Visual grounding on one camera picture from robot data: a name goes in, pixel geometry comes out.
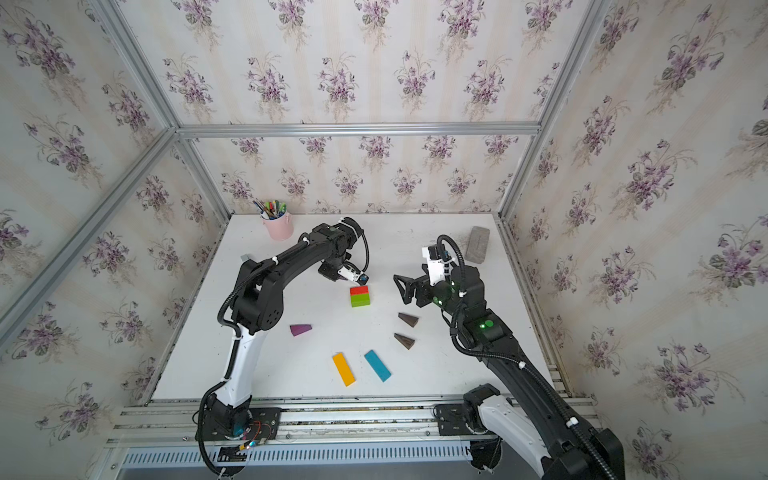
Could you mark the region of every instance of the white arm casing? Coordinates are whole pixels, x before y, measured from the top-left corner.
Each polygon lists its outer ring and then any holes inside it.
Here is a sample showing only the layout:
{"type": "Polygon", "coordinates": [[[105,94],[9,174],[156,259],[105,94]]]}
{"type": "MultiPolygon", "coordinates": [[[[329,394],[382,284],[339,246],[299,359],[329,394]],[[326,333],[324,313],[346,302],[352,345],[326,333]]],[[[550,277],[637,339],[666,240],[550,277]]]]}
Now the white arm casing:
{"type": "Polygon", "coordinates": [[[549,453],[530,420],[516,412],[501,395],[488,397],[478,407],[480,421],[491,432],[502,437],[540,477],[544,476],[541,458],[549,453]]]}
{"type": "Polygon", "coordinates": [[[256,370],[256,364],[259,361],[261,346],[264,344],[264,339],[266,339],[266,330],[260,330],[253,335],[249,335],[247,329],[242,326],[240,328],[243,330],[243,338],[240,339],[240,345],[237,347],[237,357],[235,359],[235,366],[232,368],[232,375],[229,381],[216,391],[217,399],[224,405],[231,407],[236,407],[250,398],[253,372],[256,370]]]}

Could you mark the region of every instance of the purple block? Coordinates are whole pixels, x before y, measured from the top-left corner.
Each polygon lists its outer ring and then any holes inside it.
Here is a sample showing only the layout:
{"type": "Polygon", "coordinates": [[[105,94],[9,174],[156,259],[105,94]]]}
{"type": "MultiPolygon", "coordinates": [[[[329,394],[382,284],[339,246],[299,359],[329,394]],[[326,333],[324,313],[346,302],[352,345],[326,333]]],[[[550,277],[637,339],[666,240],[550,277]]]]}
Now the purple block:
{"type": "Polygon", "coordinates": [[[309,332],[312,329],[311,325],[291,325],[290,332],[293,336],[301,335],[304,332],[309,332]]]}

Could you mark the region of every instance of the yellow block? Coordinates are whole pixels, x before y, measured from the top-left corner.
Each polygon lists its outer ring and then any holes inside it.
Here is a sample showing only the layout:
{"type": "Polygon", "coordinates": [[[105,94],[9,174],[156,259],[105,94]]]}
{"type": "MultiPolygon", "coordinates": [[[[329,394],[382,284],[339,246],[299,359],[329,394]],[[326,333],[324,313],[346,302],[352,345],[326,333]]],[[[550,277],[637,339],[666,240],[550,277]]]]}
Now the yellow block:
{"type": "Polygon", "coordinates": [[[349,365],[346,364],[344,354],[339,353],[333,356],[333,362],[336,364],[336,369],[339,370],[341,380],[344,381],[344,386],[350,386],[355,382],[355,376],[352,374],[352,370],[349,369],[349,365]]]}

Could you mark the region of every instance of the blue block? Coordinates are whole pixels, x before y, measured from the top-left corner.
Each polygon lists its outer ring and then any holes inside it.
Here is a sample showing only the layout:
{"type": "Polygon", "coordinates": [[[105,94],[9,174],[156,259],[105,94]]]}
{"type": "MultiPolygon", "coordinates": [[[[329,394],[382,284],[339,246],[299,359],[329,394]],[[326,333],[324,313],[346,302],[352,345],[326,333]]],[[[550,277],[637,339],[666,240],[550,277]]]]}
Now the blue block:
{"type": "Polygon", "coordinates": [[[368,364],[371,365],[371,368],[373,368],[373,371],[376,372],[376,375],[379,376],[382,382],[386,382],[386,380],[392,376],[392,373],[389,373],[389,370],[386,369],[382,361],[379,359],[379,356],[376,355],[373,350],[366,353],[365,358],[368,360],[368,364]]]}

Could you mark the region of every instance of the green block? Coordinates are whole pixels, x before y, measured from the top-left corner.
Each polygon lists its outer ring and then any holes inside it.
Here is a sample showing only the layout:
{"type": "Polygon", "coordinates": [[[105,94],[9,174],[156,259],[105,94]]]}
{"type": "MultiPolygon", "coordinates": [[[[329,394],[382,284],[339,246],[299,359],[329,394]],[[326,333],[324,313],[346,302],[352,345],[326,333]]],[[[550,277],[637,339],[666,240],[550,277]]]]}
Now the green block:
{"type": "Polygon", "coordinates": [[[350,295],[349,298],[352,300],[352,306],[365,306],[371,304],[371,296],[369,293],[350,295]]]}

